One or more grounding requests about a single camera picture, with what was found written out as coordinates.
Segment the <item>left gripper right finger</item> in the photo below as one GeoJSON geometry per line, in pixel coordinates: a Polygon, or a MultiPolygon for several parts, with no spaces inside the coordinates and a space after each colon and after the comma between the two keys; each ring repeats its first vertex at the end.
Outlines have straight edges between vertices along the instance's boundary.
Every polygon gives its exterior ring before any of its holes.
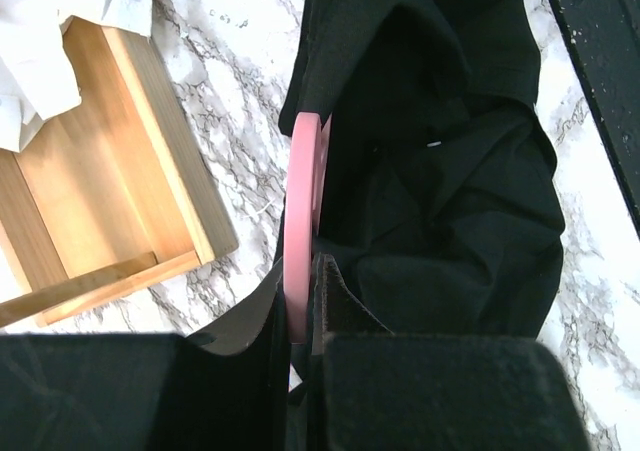
{"type": "Polygon", "coordinates": [[[394,334],[312,265],[309,446],[313,450],[586,450],[564,372],[541,344],[394,334]]]}

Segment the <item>black shirt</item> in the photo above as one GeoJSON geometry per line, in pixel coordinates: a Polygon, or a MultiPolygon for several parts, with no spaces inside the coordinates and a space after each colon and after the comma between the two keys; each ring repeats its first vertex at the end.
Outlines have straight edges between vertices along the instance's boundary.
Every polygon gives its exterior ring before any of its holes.
{"type": "Polygon", "coordinates": [[[279,128],[329,124],[314,249],[394,334],[535,340],[564,218],[524,0],[305,0],[279,128]]]}

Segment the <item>pink hanger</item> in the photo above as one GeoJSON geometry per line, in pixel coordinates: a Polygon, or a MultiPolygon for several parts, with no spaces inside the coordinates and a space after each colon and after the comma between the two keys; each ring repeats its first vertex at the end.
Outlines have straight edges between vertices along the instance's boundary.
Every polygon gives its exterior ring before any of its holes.
{"type": "Polygon", "coordinates": [[[293,344],[306,340],[312,238],[319,229],[331,124],[297,115],[290,149],[283,227],[283,292],[293,344]]]}

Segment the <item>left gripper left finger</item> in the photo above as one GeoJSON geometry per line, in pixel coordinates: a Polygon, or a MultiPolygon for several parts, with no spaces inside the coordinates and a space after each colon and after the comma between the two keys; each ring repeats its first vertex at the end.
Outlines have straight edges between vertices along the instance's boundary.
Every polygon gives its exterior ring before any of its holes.
{"type": "Polygon", "coordinates": [[[289,345],[275,265],[198,332],[5,335],[5,450],[281,450],[289,345]]]}

